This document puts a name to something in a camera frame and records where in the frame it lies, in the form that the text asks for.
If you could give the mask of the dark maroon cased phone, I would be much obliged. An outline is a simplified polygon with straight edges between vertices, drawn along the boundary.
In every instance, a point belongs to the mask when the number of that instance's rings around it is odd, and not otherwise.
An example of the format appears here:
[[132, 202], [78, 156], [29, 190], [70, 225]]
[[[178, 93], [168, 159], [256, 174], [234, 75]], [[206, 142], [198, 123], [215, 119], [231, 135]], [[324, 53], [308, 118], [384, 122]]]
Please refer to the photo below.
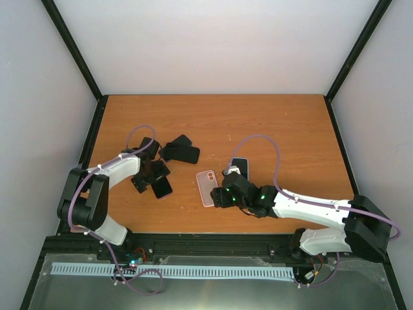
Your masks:
[[162, 199], [173, 193], [172, 187], [167, 179], [167, 177], [162, 177], [151, 184], [152, 190], [157, 199]]

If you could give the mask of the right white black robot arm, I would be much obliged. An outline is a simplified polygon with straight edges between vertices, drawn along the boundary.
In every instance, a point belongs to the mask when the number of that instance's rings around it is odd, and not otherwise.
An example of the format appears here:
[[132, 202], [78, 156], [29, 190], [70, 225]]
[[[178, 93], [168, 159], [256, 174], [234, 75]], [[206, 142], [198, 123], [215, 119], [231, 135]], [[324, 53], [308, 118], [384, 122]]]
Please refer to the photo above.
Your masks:
[[278, 189], [257, 187], [243, 175], [227, 174], [221, 187], [210, 190], [214, 207], [238, 207], [258, 218], [292, 218], [322, 225], [322, 229], [298, 229], [292, 251], [316, 256], [352, 253], [364, 260], [385, 261], [392, 229], [389, 218], [367, 197], [326, 200]]

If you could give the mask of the pink phone case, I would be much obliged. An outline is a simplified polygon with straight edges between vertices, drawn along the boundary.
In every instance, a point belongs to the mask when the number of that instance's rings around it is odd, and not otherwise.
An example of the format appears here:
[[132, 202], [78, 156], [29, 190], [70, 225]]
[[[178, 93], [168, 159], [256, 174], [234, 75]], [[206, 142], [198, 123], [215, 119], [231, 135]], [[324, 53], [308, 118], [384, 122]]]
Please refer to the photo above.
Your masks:
[[217, 179], [214, 171], [206, 170], [203, 172], [198, 172], [196, 174], [196, 181], [199, 188], [199, 193], [201, 197], [201, 201], [204, 207], [212, 207], [214, 206], [214, 201], [210, 195], [212, 190], [217, 185]]

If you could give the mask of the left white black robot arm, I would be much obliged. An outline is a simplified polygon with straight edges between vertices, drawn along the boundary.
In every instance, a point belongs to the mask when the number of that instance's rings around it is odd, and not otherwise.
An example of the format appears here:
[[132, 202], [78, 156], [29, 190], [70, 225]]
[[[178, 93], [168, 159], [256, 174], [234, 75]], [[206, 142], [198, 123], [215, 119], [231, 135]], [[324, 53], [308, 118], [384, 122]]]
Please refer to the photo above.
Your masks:
[[74, 168], [69, 174], [57, 207], [57, 216], [71, 228], [98, 236], [112, 244], [111, 251], [120, 260], [129, 259], [134, 243], [130, 230], [108, 215], [108, 192], [125, 179], [131, 179], [139, 193], [154, 187], [170, 174], [162, 160], [156, 160], [159, 143], [143, 138], [140, 147], [127, 148], [116, 158], [89, 169]]

